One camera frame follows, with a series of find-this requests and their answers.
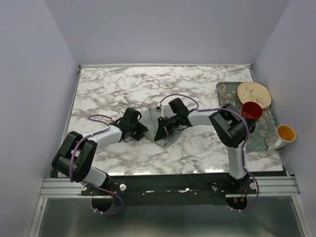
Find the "grey cloth napkin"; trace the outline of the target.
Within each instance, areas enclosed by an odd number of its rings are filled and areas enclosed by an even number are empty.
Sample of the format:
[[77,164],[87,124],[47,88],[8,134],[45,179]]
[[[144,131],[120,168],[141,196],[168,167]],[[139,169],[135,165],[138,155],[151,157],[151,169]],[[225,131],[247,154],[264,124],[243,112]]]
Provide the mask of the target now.
[[149,107],[140,118],[139,122],[144,125],[148,131],[144,132],[144,136],[160,147],[169,147],[175,143],[183,131],[175,130],[170,136],[159,141],[154,141],[158,130],[158,118],[161,117],[161,109]]

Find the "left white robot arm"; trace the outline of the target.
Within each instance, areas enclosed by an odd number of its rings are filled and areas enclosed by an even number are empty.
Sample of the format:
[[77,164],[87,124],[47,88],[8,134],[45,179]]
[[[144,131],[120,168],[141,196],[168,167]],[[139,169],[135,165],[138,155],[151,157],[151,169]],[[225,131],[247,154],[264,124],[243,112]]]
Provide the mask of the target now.
[[117,120],[105,115],[89,116],[89,121],[101,123],[104,128],[85,134],[68,133],[52,161],[52,168],[69,177],[71,182],[89,183],[97,194],[106,194],[110,187],[109,175],[92,166],[95,153],[128,138],[136,141],[143,138],[148,129],[140,123],[141,117],[133,108],[127,108]]

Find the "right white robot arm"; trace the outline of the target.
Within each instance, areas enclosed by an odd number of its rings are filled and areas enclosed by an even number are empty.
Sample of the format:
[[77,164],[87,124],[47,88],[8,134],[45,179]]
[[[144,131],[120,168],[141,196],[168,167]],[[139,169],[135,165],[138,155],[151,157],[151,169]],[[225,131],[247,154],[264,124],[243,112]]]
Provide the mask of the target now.
[[171,100],[169,106],[174,113],[171,117],[158,118],[158,128],[154,133],[154,141],[169,138],[174,131],[183,126],[213,126],[220,141],[227,147],[229,157],[228,190],[234,194],[245,188],[243,178],[247,176],[244,161],[244,148],[249,136],[247,122],[231,104],[215,109],[189,110],[180,98]]

